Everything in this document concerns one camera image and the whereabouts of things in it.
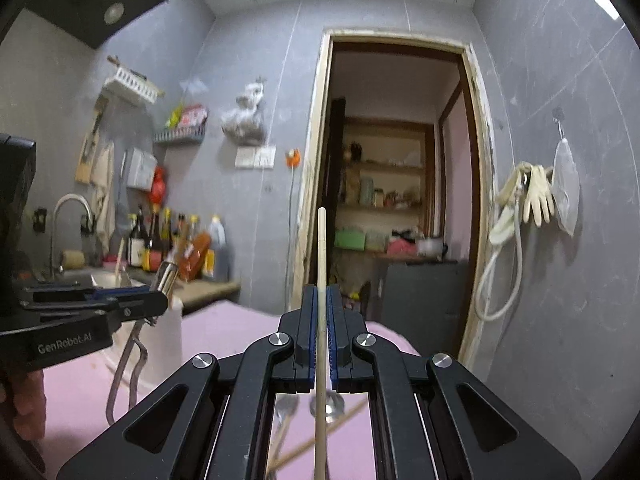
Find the person's left hand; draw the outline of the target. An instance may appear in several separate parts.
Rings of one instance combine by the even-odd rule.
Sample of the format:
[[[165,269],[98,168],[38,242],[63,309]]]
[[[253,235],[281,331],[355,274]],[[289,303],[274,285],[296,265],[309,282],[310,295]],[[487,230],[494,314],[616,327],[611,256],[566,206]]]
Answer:
[[[25,441],[39,441],[46,432],[47,398],[42,370],[20,373],[8,379],[15,415],[12,426]]]

